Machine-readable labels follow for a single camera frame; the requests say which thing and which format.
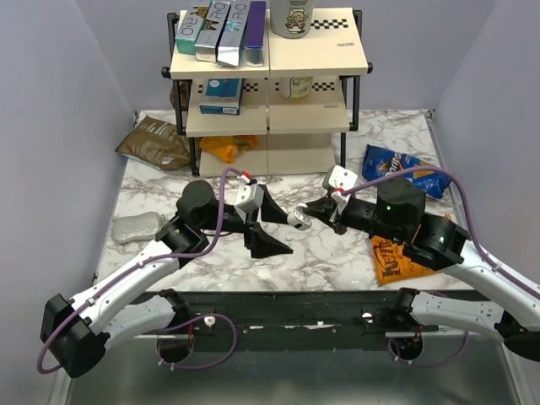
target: purple box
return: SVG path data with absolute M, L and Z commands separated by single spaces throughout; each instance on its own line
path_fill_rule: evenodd
M 264 30 L 267 26 L 267 2 L 251 2 L 247 17 L 246 54 L 247 66 L 264 66 Z

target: white wall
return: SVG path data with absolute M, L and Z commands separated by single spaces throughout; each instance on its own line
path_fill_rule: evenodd
M 188 0 L 77 0 L 133 108 L 170 108 L 167 13 Z M 495 0 L 317 0 L 364 10 L 364 48 L 374 72 L 362 108 L 433 108 Z
M 0 49 L 1 402 L 45 404 L 43 306 L 90 286 L 132 108 L 73 0 L 4 2 Z
M 483 244 L 540 283 L 540 2 L 499 0 L 435 113 Z M 540 364 L 527 363 L 536 390 Z

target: metal frame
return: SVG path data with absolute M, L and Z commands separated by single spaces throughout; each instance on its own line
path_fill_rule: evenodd
M 360 39 L 362 39 L 362 10 L 353 10 L 354 21 L 356 23 L 356 28 L 359 33 Z M 180 20 L 180 15 L 178 13 L 168 13 L 167 14 L 167 25 L 169 30 L 169 48 L 170 48 L 170 57 L 172 58 L 175 50 L 175 25 Z M 373 65 L 368 63 L 368 73 L 371 73 L 373 70 Z M 163 67 L 161 69 L 161 75 L 164 78 L 170 77 L 170 68 Z M 359 110 L 360 110 L 360 76 L 341 76 L 341 85 L 343 90 L 343 97 L 345 99 L 345 105 L 348 106 L 347 100 L 347 84 L 348 80 L 353 79 L 353 120 L 349 123 L 349 131 L 354 132 L 358 131 L 359 128 Z M 180 102 L 180 91 L 181 86 L 180 82 L 184 83 L 186 88 L 186 102 L 188 104 L 188 114 L 189 114 L 189 96 L 191 93 L 191 80 L 172 80 L 173 91 L 175 94 L 175 113 L 176 113 L 176 131 L 181 136 L 186 136 L 186 127 L 182 120 L 182 111 L 181 111 L 181 102 Z M 195 144 L 195 138 L 189 138 L 190 146 L 190 156 L 191 156 L 191 165 L 192 165 L 192 174 L 194 176 L 199 176 L 199 169 L 197 168 L 197 145 Z M 347 133 L 341 132 L 341 145 L 340 145 L 340 162 L 339 164 L 342 167 L 345 167 L 347 161 Z

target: toothpaste box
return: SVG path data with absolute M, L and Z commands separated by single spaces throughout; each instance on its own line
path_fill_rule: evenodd
M 195 55 L 195 41 L 203 27 L 210 3 L 210 0 L 199 0 L 186 11 L 176 31 L 175 42 L 179 53 Z
M 264 30 L 267 20 L 267 2 L 251 2 L 250 12 L 246 26 L 246 53 L 247 66 L 264 66 Z
M 228 66 L 240 64 L 242 40 L 250 3 L 251 0 L 235 0 L 230 4 L 229 17 L 219 42 L 218 63 Z
M 195 42 L 195 58 L 198 61 L 216 63 L 218 43 L 229 14 L 230 2 L 213 0 L 201 32 Z
M 205 80 L 199 103 L 201 114 L 240 114 L 244 89 L 243 78 L 211 78 Z

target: snack bag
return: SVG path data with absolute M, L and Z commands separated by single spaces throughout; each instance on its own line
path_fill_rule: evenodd
M 367 181 L 371 181 L 384 177 L 388 173 L 394 173 L 413 166 L 426 165 L 429 165 L 429 163 L 410 154 L 400 154 L 390 149 L 368 145 L 365 150 L 364 164 L 362 165 L 362 176 Z M 430 170 L 416 171 L 410 175 L 405 175 L 405 178 L 433 198 L 442 198 L 443 192 L 451 182 L 449 177 Z
M 235 137 L 204 137 L 199 146 L 210 154 L 214 154 L 225 163 L 233 163 L 246 150 L 255 148 L 255 135 L 238 135 Z
M 161 170 L 189 165 L 189 140 L 176 133 L 176 125 L 146 116 L 116 148 L 118 154 Z
M 371 238 L 371 246 L 379 285 L 435 274 L 430 268 L 413 263 L 411 259 L 404 256 L 403 245 L 374 236 Z

